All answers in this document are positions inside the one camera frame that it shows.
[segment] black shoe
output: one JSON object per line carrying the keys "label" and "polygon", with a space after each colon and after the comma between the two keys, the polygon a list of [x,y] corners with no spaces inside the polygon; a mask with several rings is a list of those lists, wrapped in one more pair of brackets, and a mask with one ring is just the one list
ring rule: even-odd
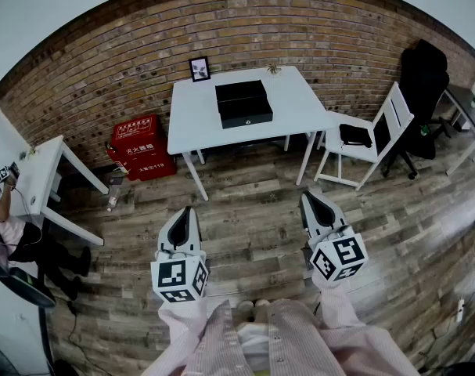
{"label": "black shoe", "polygon": [[83,277],[87,277],[89,274],[89,267],[91,266],[91,251],[88,247],[85,247],[82,250],[79,262],[79,271],[76,274],[80,274]]}
{"label": "black shoe", "polygon": [[62,291],[71,301],[75,301],[78,292],[81,290],[81,285],[81,279],[79,277],[74,277],[67,287],[62,288]]}
{"label": "black shoe", "polygon": [[62,376],[79,376],[79,374],[72,368],[72,366],[65,362],[64,360],[57,360],[52,365],[55,374],[62,375]]}

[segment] white desk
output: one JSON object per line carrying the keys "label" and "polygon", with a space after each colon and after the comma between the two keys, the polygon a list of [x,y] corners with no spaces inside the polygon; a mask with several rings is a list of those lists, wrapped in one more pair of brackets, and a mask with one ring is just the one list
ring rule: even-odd
{"label": "white desk", "polygon": [[[472,107],[470,104],[472,99],[475,97],[467,88],[456,85],[448,85],[444,91],[446,96],[455,104],[458,109],[456,115],[451,120],[451,125],[454,125],[459,119],[460,115],[463,115],[466,120],[472,125],[473,132],[475,134],[475,107]],[[458,166],[461,165],[472,154],[475,150],[475,140],[470,144],[470,146],[462,153],[462,155],[456,159],[456,161],[451,165],[451,167],[446,171],[447,175],[451,175]]]}
{"label": "white desk", "polygon": [[[281,68],[282,71],[276,78],[272,77],[266,69],[259,68],[220,73],[212,75],[207,81],[193,82],[192,79],[187,79],[175,83],[171,101],[167,152],[183,155],[205,201],[208,201],[206,191],[190,158],[193,150],[197,150],[203,163],[201,149],[277,136],[287,136],[285,146],[287,150],[289,135],[305,132],[309,136],[297,178],[297,185],[300,185],[317,131],[331,128],[333,123],[298,69],[296,67]],[[260,79],[274,112],[273,120],[223,129],[214,87]]]}
{"label": "white desk", "polygon": [[53,180],[62,155],[101,193],[107,194],[109,189],[82,164],[74,152],[65,144],[63,136],[51,139],[37,146],[35,150],[34,155],[29,155],[25,160],[17,162],[20,177],[16,188],[23,194],[24,201],[17,191],[12,192],[11,215],[19,217],[26,216],[27,213],[34,216],[43,215],[71,233],[93,244],[103,245],[102,238],[89,233],[48,208],[48,199],[52,192]]}

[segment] white chair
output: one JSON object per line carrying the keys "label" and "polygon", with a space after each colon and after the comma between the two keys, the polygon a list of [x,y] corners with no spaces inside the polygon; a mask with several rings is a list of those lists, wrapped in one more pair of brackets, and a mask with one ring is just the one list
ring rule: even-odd
{"label": "white chair", "polygon": [[[362,120],[361,118],[347,116],[346,114],[330,113],[330,115],[332,116],[331,119],[336,124],[336,126],[326,131],[326,152],[324,153],[324,157],[322,158],[321,165],[318,167],[317,174],[315,174],[314,181],[317,181],[317,179],[326,179],[328,181],[334,181],[335,183],[355,186],[356,190],[360,190],[361,186],[364,185],[367,179],[371,176],[372,172],[375,170],[376,166],[378,166],[383,157],[398,141],[404,130],[406,130],[408,125],[411,123],[411,120],[414,118],[414,115],[409,112],[408,105],[404,100],[404,96],[402,95],[397,82],[394,82],[394,84],[392,85],[392,88],[390,89],[388,96],[385,98],[385,101],[383,102],[380,111],[372,122]],[[376,151],[374,128],[378,121],[381,119],[382,115],[385,115],[385,120],[387,121],[390,141],[383,148],[380,154],[378,154],[378,152]],[[368,130],[369,136],[371,137],[372,146],[370,148],[367,148],[363,145],[344,145],[343,141],[340,138],[340,124],[349,124],[353,125],[354,127],[366,128]],[[329,153],[338,154],[337,177],[322,174],[322,168],[326,164],[326,159],[328,158]],[[343,179],[341,177],[342,155],[373,163],[371,168],[362,178],[361,182],[357,183],[355,181]]]}

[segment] black pants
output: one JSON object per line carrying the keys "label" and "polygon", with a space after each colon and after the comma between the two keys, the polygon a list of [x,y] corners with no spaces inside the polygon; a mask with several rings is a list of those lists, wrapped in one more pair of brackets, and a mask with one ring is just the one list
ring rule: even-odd
{"label": "black pants", "polygon": [[69,297],[76,295],[76,287],[62,274],[59,268],[79,273],[81,270],[80,259],[72,256],[63,245],[58,244],[46,233],[43,233],[39,242],[33,244],[39,238],[41,238],[40,229],[29,222],[25,224],[20,243],[9,256],[9,260],[36,262],[45,275],[66,295]]}

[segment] power outlet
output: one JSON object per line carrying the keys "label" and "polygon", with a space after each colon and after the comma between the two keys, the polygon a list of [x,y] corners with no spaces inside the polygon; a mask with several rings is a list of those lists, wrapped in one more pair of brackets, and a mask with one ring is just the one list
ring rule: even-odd
{"label": "power outlet", "polygon": [[463,320],[463,311],[465,310],[465,299],[461,298],[458,301],[458,310],[456,312],[456,323]]}

